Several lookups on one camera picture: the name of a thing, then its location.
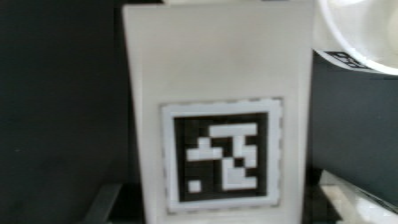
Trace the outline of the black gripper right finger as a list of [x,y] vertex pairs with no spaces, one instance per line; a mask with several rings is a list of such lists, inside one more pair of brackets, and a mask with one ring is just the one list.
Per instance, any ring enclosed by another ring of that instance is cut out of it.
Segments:
[[308,224],[338,224],[343,220],[319,186],[308,191]]

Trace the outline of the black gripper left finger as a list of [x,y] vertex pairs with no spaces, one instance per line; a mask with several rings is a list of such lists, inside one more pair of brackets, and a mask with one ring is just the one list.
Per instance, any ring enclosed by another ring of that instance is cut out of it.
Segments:
[[121,187],[121,184],[107,184],[102,186],[82,224],[111,224],[109,216],[121,192]]

